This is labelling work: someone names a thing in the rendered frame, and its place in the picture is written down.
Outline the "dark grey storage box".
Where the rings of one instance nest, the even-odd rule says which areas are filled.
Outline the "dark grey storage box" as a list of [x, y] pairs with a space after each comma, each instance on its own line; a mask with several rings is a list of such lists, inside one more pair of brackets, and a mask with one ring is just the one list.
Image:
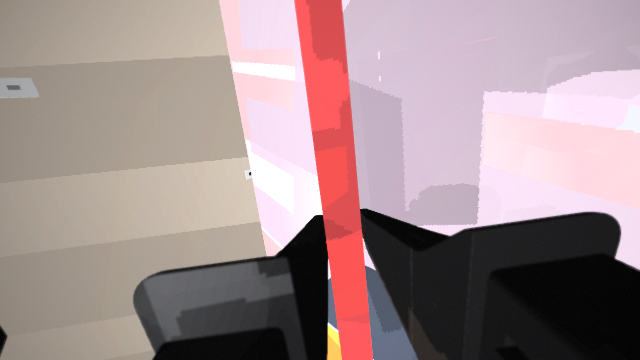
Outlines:
[[[365, 266], [373, 360], [418, 360], [377, 271]], [[328, 279], [328, 360], [342, 360], [332, 280]]]

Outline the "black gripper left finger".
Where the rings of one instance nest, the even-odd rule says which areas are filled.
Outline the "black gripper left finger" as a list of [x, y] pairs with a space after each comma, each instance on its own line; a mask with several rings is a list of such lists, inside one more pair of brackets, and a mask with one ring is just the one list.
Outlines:
[[328, 360], [328, 249], [315, 215], [277, 254], [156, 273], [133, 305], [163, 343], [252, 329], [283, 331], [290, 360]]

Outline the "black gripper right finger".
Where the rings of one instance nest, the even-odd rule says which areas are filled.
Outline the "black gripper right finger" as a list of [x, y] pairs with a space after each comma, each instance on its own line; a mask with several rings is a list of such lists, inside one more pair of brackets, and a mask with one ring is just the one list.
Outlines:
[[467, 228], [451, 236], [360, 209], [369, 257], [418, 360], [479, 360], [487, 281], [498, 269], [605, 253], [621, 227], [580, 212]]

